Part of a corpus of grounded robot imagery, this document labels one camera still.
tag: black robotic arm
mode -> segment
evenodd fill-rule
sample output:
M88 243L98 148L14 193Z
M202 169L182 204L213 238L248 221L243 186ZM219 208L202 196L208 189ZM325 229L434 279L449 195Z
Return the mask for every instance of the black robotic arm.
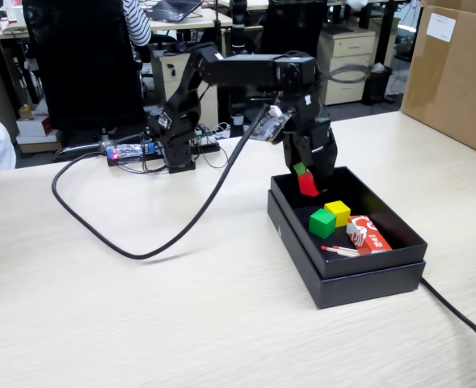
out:
M259 86L272 92L275 104L265 107L248 129L256 140L284 143L286 165L293 174L302 162L312 175L317 195L335 167L337 147L329 119L319 119L320 73L303 54L236 55L224 58L213 44L198 44L187 61L177 91L158 120L150 119L151 136L164 147L170 166L194 168L190 140L200 120L198 89L202 81L221 86Z

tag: black chair backrest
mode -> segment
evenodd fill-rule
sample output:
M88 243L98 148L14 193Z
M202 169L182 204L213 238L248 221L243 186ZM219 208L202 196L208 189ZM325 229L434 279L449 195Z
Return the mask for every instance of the black chair backrest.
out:
M261 53L291 50L317 56L318 37L327 16L327 0L269 0Z
M23 9L54 128L145 121L122 0L23 0Z

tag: red cardboard pack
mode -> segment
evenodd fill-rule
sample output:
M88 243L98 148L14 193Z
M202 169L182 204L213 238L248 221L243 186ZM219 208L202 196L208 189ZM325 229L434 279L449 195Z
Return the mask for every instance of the red cardboard pack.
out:
M350 216L346 232L360 255L392 250L367 216Z

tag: cube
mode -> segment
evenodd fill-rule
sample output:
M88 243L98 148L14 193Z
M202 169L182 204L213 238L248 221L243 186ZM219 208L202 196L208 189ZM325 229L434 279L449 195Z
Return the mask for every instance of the cube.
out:
M297 163L295 166L293 166L293 169L295 170L297 175L302 175L302 174L305 174L305 172L306 172L306 169L305 169L305 166L304 166L303 162Z
M299 190L303 196L318 196L320 191L317 190L315 186L315 180L313 174L310 171L307 171L304 174L298 176L299 180Z
M327 238L335 231L336 216L324 209L319 209L310 217L310 233L320 238Z
M336 228L339 228L340 226L346 226L348 224L351 210L341 200L325 204L324 210L329 213L333 213L336 216Z

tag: open box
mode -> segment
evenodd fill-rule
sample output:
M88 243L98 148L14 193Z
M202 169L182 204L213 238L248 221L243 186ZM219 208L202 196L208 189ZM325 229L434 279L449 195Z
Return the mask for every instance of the open box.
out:
M303 196L293 175L272 177L268 214L319 309L417 289L426 242L346 167L335 168L329 190ZM368 216L392 251L344 257L320 246L354 248L346 227L326 239L309 232L310 216L341 200L351 215Z

